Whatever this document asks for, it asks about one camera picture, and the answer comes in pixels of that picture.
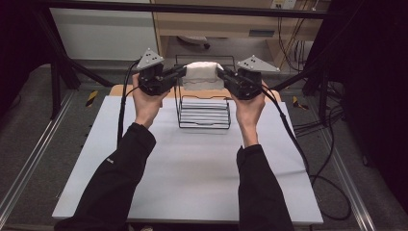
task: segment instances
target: cuff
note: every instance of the cuff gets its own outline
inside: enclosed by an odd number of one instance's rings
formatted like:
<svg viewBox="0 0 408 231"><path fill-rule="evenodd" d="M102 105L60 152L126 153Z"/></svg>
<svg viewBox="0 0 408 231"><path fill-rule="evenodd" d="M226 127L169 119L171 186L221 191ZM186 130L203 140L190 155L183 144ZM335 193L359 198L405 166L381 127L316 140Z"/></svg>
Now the cuff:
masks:
<svg viewBox="0 0 408 231"><path fill-rule="evenodd" d="M237 153L238 170L241 169L241 166L243 165L243 163L245 163L245 160L247 158L250 158L250 156L255 155L257 153L264 153L264 149L262 148L260 144L254 144L254 145L248 146L245 149L243 149L241 146L240 150L238 150L238 153Z"/></svg>
<svg viewBox="0 0 408 231"><path fill-rule="evenodd" d="M128 132L138 134L138 141L140 144L151 153L153 151L154 146L156 145L156 139L154 138L153 134L147 130L143 125L132 123L129 126Z"/></svg>

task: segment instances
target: floor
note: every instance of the floor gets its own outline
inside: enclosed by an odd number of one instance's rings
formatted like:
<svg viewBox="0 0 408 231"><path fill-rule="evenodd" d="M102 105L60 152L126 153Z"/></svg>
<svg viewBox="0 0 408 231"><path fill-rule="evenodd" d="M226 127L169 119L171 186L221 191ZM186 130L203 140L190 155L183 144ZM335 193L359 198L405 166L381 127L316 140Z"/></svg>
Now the floor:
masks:
<svg viewBox="0 0 408 231"><path fill-rule="evenodd" d="M200 56L203 55L232 56L236 61L256 55L258 58L273 64L268 47L261 39L209 38L209 42L211 47L206 50L202 46L172 38L167 50L166 67L176 64L175 55L189 55L189 57L183 57L184 61L178 60L179 63L202 60L203 58ZM126 67L127 64L119 64L122 67L113 64L111 65L112 68L106 68L109 65L103 62L86 63L104 78L118 84L122 84L126 69L123 67ZM295 74L296 71L285 68L279 74L265 75L264 80L270 86L274 86ZM30 180L26 182L21 195L17 195L18 200L9 206L13 210L9 214L1 215L0 218L7 219L3 230L17 224L36 227L43 225L41 226L42 230L45 230L56 222L51 218L51 214L58 202L58 195L64 189L70 171L80 155L82 145L87 139L87 133L91 129L103 98L109 94L110 90L96 85L85 76L80 77L83 85L79 90L64 91L64 95L71 95L71 103L52 139L44 148L37 166L32 171ZM24 168L26 160L30 158L43 131L51 122L49 119L51 115L50 82L50 73L47 67L35 70L21 91L20 97L16 98L15 106L0 120L0 150L2 150L0 156L0 199L3 202L11 196L8 191L13 185L14 179ZM280 92L282 101L287 103L293 124L304 124L317 120L313 106L317 104L318 98L316 96L304 96L301 92L303 84L304 81L300 80ZM341 89L339 84L334 85L337 89ZM98 94L91 107L86 107L89 95L94 90L98 90ZM301 107L293 105L294 96ZM337 101L338 99L329 99L328 106L334 108L338 104ZM333 220L324 217L324 224L314 225L313 228L315 230L408 230L408 216L394 199L378 171L363 165L358 146L348 129L346 120L339 119L333 125L333 130L336 150L361 196L374 229L361 228L358 219L353 216L356 210L346 220ZM298 141L309 160L311 172L316 172L326 159L328 144L325 138L329 134L327 131L298 136ZM342 180L339 178L335 164L334 161L330 162L321 175L341 187ZM317 181L315 192L319 206L324 213L334 217L341 217L346 214L347 206L343 196L331 185ZM0 206L0 212L3 212L3 208L5 208L4 203ZM309 229L309 227L297 228L299 230Z"/></svg>

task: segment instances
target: hand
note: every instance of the hand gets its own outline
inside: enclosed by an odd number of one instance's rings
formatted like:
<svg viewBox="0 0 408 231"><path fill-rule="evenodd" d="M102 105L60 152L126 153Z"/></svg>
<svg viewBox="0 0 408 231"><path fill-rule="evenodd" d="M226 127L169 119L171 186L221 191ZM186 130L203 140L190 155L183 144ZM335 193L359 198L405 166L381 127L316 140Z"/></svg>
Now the hand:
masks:
<svg viewBox="0 0 408 231"><path fill-rule="evenodd" d="M265 95L261 93L250 100L239 100L233 94L231 97L237 105L236 117L240 125L244 147L258 144L256 125L265 107Z"/></svg>
<svg viewBox="0 0 408 231"><path fill-rule="evenodd" d="M139 86L139 74L133 77L133 88ZM162 101L167 96L168 92L161 95L150 96L145 94L141 89L133 91L133 100L135 101L136 119L135 123L149 128L153 124L159 109L162 107Z"/></svg>

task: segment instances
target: wall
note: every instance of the wall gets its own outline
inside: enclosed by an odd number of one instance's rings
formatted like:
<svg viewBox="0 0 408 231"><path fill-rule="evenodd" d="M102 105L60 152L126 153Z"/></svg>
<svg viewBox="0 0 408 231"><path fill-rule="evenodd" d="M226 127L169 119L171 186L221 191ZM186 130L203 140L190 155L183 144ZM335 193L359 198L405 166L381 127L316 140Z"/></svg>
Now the wall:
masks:
<svg viewBox="0 0 408 231"><path fill-rule="evenodd" d="M149 3L149 0L99 0ZM157 51L152 13L51 9L68 56L80 60L139 58Z"/></svg>

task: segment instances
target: wrist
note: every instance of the wrist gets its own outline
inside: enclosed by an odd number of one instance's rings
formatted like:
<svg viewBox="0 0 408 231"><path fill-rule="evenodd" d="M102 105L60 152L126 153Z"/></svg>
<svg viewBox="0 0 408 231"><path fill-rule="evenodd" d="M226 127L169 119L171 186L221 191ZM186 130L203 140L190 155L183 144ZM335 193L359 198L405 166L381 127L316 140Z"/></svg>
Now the wrist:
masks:
<svg viewBox="0 0 408 231"><path fill-rule="evenodd" d="M256 132L256 127L242 127L241 132L242 132L242 139L243 139L244 147L259 144L258 133Z"/></svg>
<svg viewBox="0 0 408 231"><path fill-rule="evenodd" d="M149 129L149 127L153 124L153 119L147 119L147 118L142 118L142 117L137 117L135 119L135 123L142 125L146 129Z"/></svg>

